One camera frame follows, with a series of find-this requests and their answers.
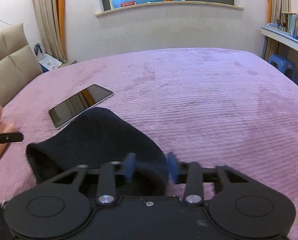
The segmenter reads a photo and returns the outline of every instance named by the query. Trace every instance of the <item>curtain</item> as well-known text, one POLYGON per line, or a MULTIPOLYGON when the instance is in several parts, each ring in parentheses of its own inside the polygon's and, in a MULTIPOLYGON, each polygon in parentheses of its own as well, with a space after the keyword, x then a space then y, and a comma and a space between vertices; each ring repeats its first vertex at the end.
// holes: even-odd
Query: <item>curtain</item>
POLYGON ((64 0, 32 0, 45 51, 63 63, 67 62, 62 38, 64 35, 64 0))
MULTIPOLYGON (((291 0, 268 0, 268 22, 276 23, 281 19, 281 12, 291 11, 291 0)), ((265 60, 267 61, 271 54, 282 54, 283 44, 268 38, 265 51, 265 60)))

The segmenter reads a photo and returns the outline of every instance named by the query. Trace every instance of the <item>smartphone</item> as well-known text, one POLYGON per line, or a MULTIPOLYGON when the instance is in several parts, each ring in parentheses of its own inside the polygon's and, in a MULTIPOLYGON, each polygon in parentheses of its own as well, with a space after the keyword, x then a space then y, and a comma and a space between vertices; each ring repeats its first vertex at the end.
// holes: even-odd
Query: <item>smartphone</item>
POLYGON ((71 122, 87 109, 113 96, 113 94, 112 91, 94 84, 49 110, 49 115, 54 126, 58 129, 71 122))

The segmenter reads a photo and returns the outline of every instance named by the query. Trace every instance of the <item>headboard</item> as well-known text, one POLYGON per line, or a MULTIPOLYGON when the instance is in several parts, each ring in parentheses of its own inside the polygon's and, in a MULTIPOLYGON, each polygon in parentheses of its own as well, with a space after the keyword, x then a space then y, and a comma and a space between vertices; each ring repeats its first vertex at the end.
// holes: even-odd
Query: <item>headboard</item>
POLYGON ((5 106, 26 84, 42 73, 28 45, 23 24, 0 32, 0 105, 5 106))

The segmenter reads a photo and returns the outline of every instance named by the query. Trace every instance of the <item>screw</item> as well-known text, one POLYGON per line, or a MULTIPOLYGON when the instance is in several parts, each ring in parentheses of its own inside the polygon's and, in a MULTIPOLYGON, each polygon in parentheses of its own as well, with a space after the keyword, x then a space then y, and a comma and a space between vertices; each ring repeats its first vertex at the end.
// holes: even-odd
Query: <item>screw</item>
POLYGON ((198 195, 189 195, 186 197, 186 201, 191 204, 199 203, 201 200, 202 198, 198 195))
POLYGON ((154 205, 154 202, 153 201, 147 201, 146 202, 146 206, 147 207, 152 207, 154 205))
POLYGON ((111 195, 102 195, 98 198, 98 200, 102 204, 109 204, 114 201, 114 197, 111 195))

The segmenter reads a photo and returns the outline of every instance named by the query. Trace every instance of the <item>red box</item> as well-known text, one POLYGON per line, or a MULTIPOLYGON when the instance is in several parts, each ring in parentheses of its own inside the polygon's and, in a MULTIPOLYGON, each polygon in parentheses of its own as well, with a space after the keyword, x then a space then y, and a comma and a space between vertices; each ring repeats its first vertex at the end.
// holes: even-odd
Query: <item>red box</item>
POLYGON ((120 3, 120 6, 121 6, 121 7, 130 6, 130 5, 135 5, 135 1, 121 2, 121 3, 120 3))

